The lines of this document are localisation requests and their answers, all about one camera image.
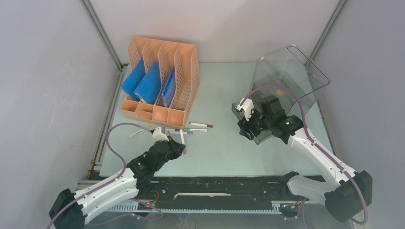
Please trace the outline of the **purple cap marker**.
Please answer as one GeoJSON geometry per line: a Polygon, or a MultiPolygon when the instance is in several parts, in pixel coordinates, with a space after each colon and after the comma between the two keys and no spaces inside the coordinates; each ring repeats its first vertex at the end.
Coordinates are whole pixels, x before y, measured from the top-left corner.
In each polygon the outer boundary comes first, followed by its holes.
{"type": "Polygon", "coordinates": [[[192,131],[180,132],[180,131],[169,131],[169,134],[184,134],[184,135],[193,135],[192,131]]]}

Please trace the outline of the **green cap marker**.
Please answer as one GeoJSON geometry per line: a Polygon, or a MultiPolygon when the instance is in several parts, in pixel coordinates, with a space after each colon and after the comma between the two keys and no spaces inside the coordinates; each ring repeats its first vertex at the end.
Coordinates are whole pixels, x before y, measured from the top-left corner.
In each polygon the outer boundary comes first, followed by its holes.
{"type": "Polygon", "coordinates": [[[207,132],[206,128],[185,128],[183,129],[185,132],[207,132]]]}

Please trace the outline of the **small cork block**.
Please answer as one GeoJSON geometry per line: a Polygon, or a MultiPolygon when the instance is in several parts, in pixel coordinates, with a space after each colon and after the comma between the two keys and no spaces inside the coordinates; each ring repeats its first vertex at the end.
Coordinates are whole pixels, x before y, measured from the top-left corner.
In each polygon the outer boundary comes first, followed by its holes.
{"type": "Polygon", "coordinates": [[[276,95],[277,96],[283,96],[284,92],[282,90],[277,90],[276,95]]]}

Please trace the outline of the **blue folder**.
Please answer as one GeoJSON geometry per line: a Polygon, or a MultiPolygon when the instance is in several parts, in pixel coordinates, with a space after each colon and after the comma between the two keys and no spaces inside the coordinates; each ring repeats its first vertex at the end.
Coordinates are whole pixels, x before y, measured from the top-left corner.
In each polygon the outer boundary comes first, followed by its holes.
{"type": "Polygon", "coordinates": [[[173,67],[169,78],[162,90],[161,97],[163,100],[163,105],[165,107],[170,107],[171,102],[173,100],[174,94],[175,94],[175,89],[176,89],[176,83],[175,83],[175,68],[173,67]]]}
{"type": "Polygon", "coordinates": [[[155,61],[136,87],[135,96],[143,103],[155,104],[161,90],[160,67],[155,61]]]}
{"type": "Polygon", "coordinates": [[[145,66],[144,59],[141,58],[129,76],[124,80],[121,85],[121,89],[127,94],[127,96],[133,101],[140,101],[140,99],[135,95],[135,89],[145,76],[145,66]]]}

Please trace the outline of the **blue folder front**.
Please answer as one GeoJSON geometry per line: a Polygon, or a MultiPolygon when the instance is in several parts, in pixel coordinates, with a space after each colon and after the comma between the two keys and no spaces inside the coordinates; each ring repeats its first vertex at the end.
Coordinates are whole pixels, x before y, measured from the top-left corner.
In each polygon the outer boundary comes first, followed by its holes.
{"type": "Polygon", "coordinates": [[[140,101],[140,99],[135,95],[135,89],[145,76],[145,66],[144,59],[141,58],[129,76],[124,80],[121,85],[121,89],[127,94],[127,96],[133,101],[140,101]]]}

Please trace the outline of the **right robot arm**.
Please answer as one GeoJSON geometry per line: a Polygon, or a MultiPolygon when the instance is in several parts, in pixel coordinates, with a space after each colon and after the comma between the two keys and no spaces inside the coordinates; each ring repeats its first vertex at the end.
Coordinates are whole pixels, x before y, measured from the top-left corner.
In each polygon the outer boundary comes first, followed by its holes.
{"type": "Polygon", "coordinates": [[[241,115],[238,121],[239,134],[253,140],[262,132],[269,131],[284,144],[299,151],[321,174],[323,181],[307,178],[298,172],[289,172],[278,185],[278,194],[283,199],[293,196],[308,198],[322,204],[339,222],[353,220],[372,203],[373,178],[367,171],[358,172],[330,153],[305,127],[296,115],[288,116],[278,98],[266,97],[257,110],[251,99],[243,98],[235,107],[241,115]]]}

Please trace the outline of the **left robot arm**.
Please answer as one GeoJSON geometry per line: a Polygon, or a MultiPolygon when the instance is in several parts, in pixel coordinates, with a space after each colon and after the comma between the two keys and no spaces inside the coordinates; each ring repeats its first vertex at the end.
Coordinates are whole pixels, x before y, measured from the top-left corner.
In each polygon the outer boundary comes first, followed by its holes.
{"type": "Polygon", "coordinates": [[[113,176],[81,190],[61,191],[49,211],[48,228],[83,229],[95,217],[124,200],[136,196],[147,198],[151,192],[150,179],[165,163],[179,158],[185,148],[171,137],[167,141],[156,141],[113,176]]]}

